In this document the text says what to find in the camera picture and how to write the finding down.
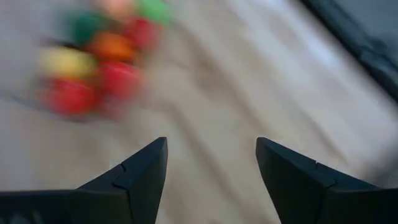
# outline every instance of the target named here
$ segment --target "yellow ball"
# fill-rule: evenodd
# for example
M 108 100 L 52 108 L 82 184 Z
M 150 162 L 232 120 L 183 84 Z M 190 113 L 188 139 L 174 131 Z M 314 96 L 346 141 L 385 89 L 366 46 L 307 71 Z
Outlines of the yellow ball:
M 51 77 L 86 78 L 96 71 L 95 59 L 90 54 L 66 47 L 45 49 L 41 66 Z

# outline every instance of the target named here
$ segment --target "black plastic part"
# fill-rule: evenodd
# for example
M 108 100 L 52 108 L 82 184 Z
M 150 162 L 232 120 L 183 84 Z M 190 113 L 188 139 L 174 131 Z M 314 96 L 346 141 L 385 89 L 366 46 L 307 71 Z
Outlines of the black plastic part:
M 380 189 L 266 138 L 256 156 L 282 224 L 398 223 L 398 189 Z
M 158 138 L 75 190 L 0 193 L 0 223 L 155 223 L 167 167 Z
M 370 76 L 383 89 L 398 102 L 398 65 L 395 46 L 389 45 L 391 41 L 377 36 L 377 27 L 365 28 L 358 17 L 354 18 L 353 12 L 343 9 L 341 4 L 352 4 L 350 1 L 335 0 L 300 0 L 326 28 L 342 43 L 345 49 L 368 71 Z M 360 1 L 358 7 L 351 10 L 363 10 Z M 378 20 L 378 14 L 372 15 Z

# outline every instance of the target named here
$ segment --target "red ball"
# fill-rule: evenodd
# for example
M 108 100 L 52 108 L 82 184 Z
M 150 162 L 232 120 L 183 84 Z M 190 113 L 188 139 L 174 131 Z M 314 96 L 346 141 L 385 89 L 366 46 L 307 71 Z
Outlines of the red ball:
M 100 66 L 102 85 L 106 95 L 116 100 L 128 100 L 138 89 L 139 71 L 136 67 L 122 62 L 108 62 Z
M 88 113 L 98 102 L 93 87 L 81 80 L 65 78 L 57 78 L 51 81 L 47 99 L 51 109 L 67 116 Z
M 160 26 L 145 18 L 135 18 L 127 26 L 126 37 L 140 50 L 150 50 L 156 46 L 160 36 Z

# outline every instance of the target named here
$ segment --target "colorful ball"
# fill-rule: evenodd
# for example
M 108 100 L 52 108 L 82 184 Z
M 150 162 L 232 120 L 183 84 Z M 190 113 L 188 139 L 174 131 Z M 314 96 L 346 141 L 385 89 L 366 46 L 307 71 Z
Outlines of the colorful ball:
M 49 107 L 65 116 L 89 113 L 97 102 L 96 90 L 82 80 L 56 78 L 47 93 Z
M 104 63 L 100 66 L 100 71 L 105 94 L 118 101 L 130 99 L 139 86 L 138 69 L 126 63 Z
M 133 15 L 135 1 L 132 0 L 95 0 L 107 16 L 118 21 L 126 22 Z
M 127 38 L 107 31 L 98 33 L 88 46 L 88 50 L 105 61 L 128 62 L 134 57 L 134 51 Z
M 163 24 L 170 20 L 169 7 L 162 0 L 138 0 L 138 13 Z
M 90 54 L 66 47 L 51 47 L 42 52 L 41 67 L 50 77 L 76 79 L 93 75 L 97 64 Z
M 80 47 L 86 46 L 97 32 L 106 28 L 106 19 L 97 12 L 83 11 L 71 17 L 72 40 Z
M 126 29 L 126 37 L 140 50 L 150 50 L 158 42 L 160 26 L 143 17 L 132 20 Z

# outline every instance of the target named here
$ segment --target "green ball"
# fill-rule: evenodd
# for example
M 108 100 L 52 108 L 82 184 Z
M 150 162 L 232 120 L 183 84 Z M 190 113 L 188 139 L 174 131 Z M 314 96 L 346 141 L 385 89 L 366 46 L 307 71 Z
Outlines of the green ball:
M 93 36 L 106 27 L 106 19 L 98 13 L 84 11 L 72 15 L 72 40 L 77 46 L 87 45 Z
M 170 20 L 169 7 L 162 0 L 138 0 L 138 13 L 163 24 Z

